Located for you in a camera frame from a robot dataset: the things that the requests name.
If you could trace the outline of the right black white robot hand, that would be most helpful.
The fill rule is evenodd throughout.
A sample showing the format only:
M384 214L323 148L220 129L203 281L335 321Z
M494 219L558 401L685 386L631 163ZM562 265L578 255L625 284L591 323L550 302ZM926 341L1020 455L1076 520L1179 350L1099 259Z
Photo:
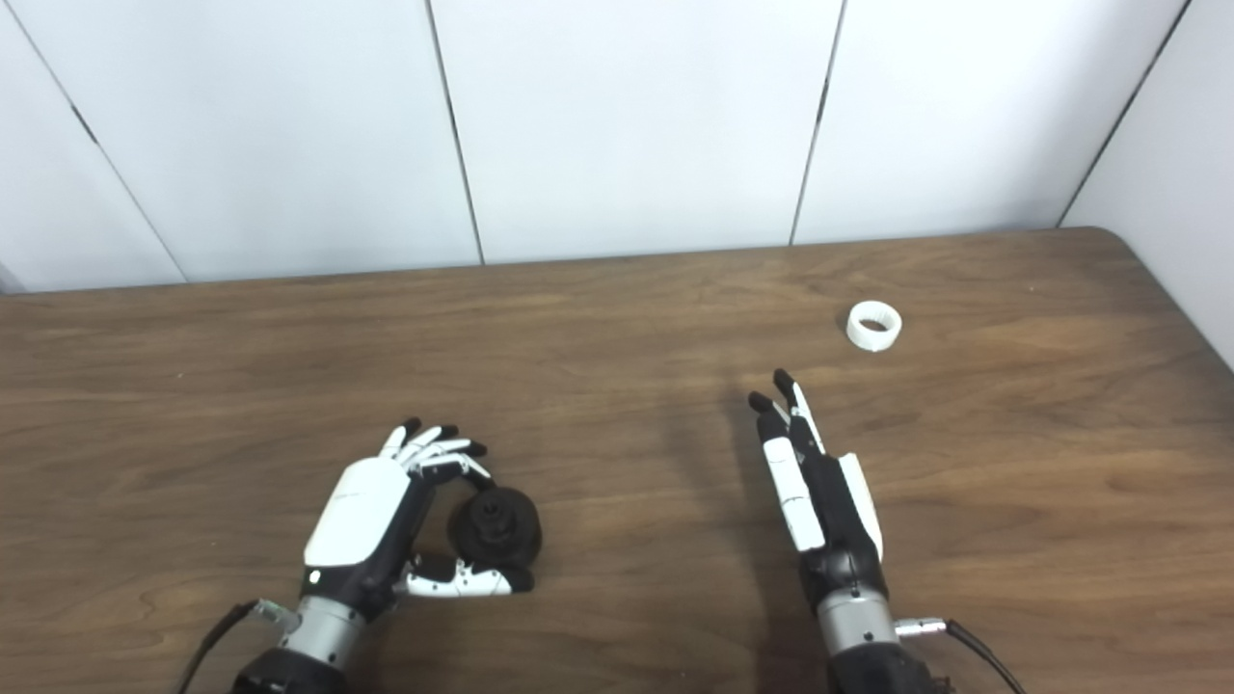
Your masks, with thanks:
M812 610L834 593L872 590L888 598L884 536L872 491L855 453L833 456L823 442L802 387L784 368L772 375L784 401L750 391L777 505Z

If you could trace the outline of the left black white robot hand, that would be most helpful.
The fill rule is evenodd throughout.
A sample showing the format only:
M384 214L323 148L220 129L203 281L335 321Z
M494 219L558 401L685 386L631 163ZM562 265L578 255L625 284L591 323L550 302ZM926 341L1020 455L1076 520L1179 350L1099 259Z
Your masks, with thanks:
M373 624L405 596L515 596L536 587L533 572L511 561L485 561L475 550L420 552L415 541L438 488L466 482L471 501L496 491L480 466L485 445L454 425L423 429L410 417L375 454L346 467L304 550L300 596L339 603Z

